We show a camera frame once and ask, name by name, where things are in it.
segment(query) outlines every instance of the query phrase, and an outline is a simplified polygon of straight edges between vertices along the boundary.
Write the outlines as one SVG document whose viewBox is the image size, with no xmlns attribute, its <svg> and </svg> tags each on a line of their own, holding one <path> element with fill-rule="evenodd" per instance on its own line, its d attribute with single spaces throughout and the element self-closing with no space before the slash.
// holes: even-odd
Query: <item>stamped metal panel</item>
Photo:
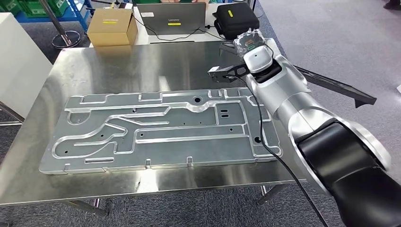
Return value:
<svg viewBox="0 0 401 227">
<path fill-rule="evenodd" d="M 281 155 L 264 108 L 266 143 Z M 72 96 L 40 163 L 45 174 L 272 160 L 247 88 Z"/>
</svg>

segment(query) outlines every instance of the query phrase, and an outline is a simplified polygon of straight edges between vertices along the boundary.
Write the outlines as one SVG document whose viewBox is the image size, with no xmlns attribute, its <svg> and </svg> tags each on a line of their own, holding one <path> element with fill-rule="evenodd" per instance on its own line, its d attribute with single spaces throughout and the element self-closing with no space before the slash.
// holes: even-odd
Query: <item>white table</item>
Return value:
<svg viewBox="0 0 401 227">
<path fill-rule="evenodd" d="M 206 21 L 205 25 L 210 25 L 214 26 L 214 21 L 215 18 L 212 15 L 217 11 L 217 7 L 220 5 L 223 5 L 226 3 L 216 3 L 216 4 L 209 4 L 208 9 L 206 10 Z M 138 11 L 138 7 L 134 7 L 134 17 L 139 20 L 141 23 L 142 17 L 140 16 L 140 13 Z M 151 44 L 151 43 L 168 43 L 170 41 L 164 41 L 164 40 L 159 40 L 155 35 L 148 35 L 148 32 L 146 31 L 146 28 L 141 25 L 138 21 L 137 23 L 137 28 L 138 28 L 138 35 L 135 41 L 135 45 L 146 45 L 146 44 Z M 219 37 L 217 30 L 215 27 L 210 27 L 210 29 L 207 28 L 201 28 L 203 31 L 207 31 L 217 37 Z M 187 35 L 159 35 L 159 38 L 161 39 L 166 39 L 166 40 L 173 40 L 179 37 L 186 37 Z M 203 33 L 203 34 L 192 34 L 186 39 L 177 39 L 174 42 L 184 42 L 184 41 L 195 41 L 195 42 L 207 42 L 207 41 L 218 41 L 220 39 L 208 34 L 208 33 Z"/>
<path fill-rule="evenodd" d="M 0 105 L 26 118 L 52 64 L 11 13 L 0 13 Z"/>
</svg>

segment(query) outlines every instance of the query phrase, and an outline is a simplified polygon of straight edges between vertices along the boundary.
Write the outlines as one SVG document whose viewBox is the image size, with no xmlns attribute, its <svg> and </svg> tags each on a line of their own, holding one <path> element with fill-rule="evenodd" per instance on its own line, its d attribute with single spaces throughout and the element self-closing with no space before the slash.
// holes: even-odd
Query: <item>cable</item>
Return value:
<svg viewBox="0 0 401 227">
<path fill-rule="evenodd" d="M 211 36 L 213 36 L 213 37 L 216 37 L 217 39 L 226 40 L 226 39 L 223 39 L 222 37 L 215 36 L 215 35 L 213 35 L 212 33 L 209 33 L 208 31 L 203 31 L 203 30 L 201 30 L 201 29 L 199 29 L 199 28 L 198 28 L 198 30 L 201 31 L 201 32 L 205 32 L 205 33 L 207 33 L 207 34 L 209 34 L 209 35 L 211 35 Z"/>
<path fill-rule="evenodd" d="M 201 30 L 201 29 L 199 29 L 199 28 L 197 28 L 195 31 L 193 31 L 191 34 L 189 34 L 189 35 L 187 35 L 187 36 L 185 36 L 185 37 L 178 37 L 178 38 L 175 38 L 175 39 L 162 39 L 162 38 L 160 38 L 160 37 L 156 34 L 155 31 L 153 31 L 151 28 L 149 28 L 149 27 L 146 26 L 145 24 L 141 23 L 138 19 L 136 19 L 136 17 L 134 17 L 134 18 L 135 18 L 135 20 L 136 20 L 138 23 L 140 23 L 142 26 L 144 26 L 145 28 L 147 28 L 147 29 L 149 29 L 151 32 L 153 32 L 153 33 L 156 35 L 156 38 L 157 38 L 158 40 L 163 40 L 163 41 L 175 41 L 175 40 L 178 40 L 178 39 L 186 39 L 186 38 L 188 38 L 189 36 L 193 35 L 193 34 L 194 34 L 196 31 L 198 31 L 198 30 L 201 31 L 201 32 L 205 32 L 205 33 L 207 33 L 207 34 L 209 34 L 209 35 L 211 35 L 211 36 L 214 36 L 214 37 L 216 37 L 216 38 L 218 38 L 218 39 L 220 39 L 220 40 L 225 40 L 225 39 L 223 39 L 223 38 L 221 38 L 221 37 L 217 37 L 217 36 L 215 36 L 215 35 L 213 35 L 213 34 L 207 32 L 207 31 L 203 31 L 203 30 Z"/>
<path fill-rule="evenodd" d="M 271 58 L 273 58 L 273 56 L 274 56 L 274 50 L 271 49 L 267 44 L 264 44 L 264 45 L 267 46 L 267 48 L 269 48 L 269 49 L 271 50 Z"/>
<path fill-rule="evenodd" d="M 271 153 L 283 166 L 284 168 L 289 172 L 289 174 L 291 174 L 292 178 L 295 180 L 295 182 L 298 184 L 299 188 L 301 189 L 302 193 L 304 194 L 304 196 L 306 197 L 306 200 L 308 200 L 308 202 L 311 204 L 313 210 L 315 211 L 317 217 L 320 219 L 320 221 L 322 222 L 324 227 L 329 227 L 327 225 L 327 222 L 324 220 L 322 214 L 320 213 L 320 211 L 317 209 L 317 207 L 315 206 L 315 204 L 313 203 L 312 199 L 309 197 L 308 193 L 306 192 L 305 188 L 301 185 L 301 183 L 299 182 L 298 178 L 295 176 L 294 172 L 292 172 L 292 170 L 290 169 L 290 167 L 287 166 L 287 164 L 278 156 L 276 155 L 264 142 L 264 138 L 263 138 L 263 117 L 262 117 L 262 110 L 261 110 L 261 105 L 259 104 L 258 99 L 256 98 L 255 94 L 253 93 L 253 91 L 249 88 L 248 84 L 240 77 L 232 75 L 233 77 L 237 78 L 238 80 L 240 80 L 243 84 L 245 84 L 245 86 L 249 89 L 249 91 L 251 92 L 251 94 L 253 95 L 253 97 L 255 98 L 255 102 L 256 105 L 258 106 L 258 110 L 259 110 L 259 117 L 260 117 L 260 121 L 261 121 L 261 125 L 260 125 L 260 138 L 261 138 L 261 143 L 263 145 L 263 147 L 269 152 Z"/>
</svg>

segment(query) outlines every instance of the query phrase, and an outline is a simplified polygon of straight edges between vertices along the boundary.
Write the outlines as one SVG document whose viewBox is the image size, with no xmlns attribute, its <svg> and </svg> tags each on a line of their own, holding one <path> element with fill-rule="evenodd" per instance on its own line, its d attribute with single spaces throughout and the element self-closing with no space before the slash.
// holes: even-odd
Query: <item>cardboard box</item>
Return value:
<svg viewBox="0 0 401 227">
<path fill-rule="evenodd" d="M 94 47 L 134 45 L 137 33 L 131 9 L 96 9 L 87 32 Z"/>
</svg>

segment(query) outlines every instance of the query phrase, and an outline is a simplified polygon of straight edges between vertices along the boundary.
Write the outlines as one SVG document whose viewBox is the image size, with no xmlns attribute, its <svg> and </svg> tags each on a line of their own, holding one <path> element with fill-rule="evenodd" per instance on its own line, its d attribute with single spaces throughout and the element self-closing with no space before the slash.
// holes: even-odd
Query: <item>hole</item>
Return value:
<svg viewBox="0 0 401 227">
<path fill-rule="evenodd" d="M 100 157 L 100 158 L 87 158 L 85 159 L 85 163 L 104 163 L 104 162 L 113 162 L 113 157 Z"/>
</svg>

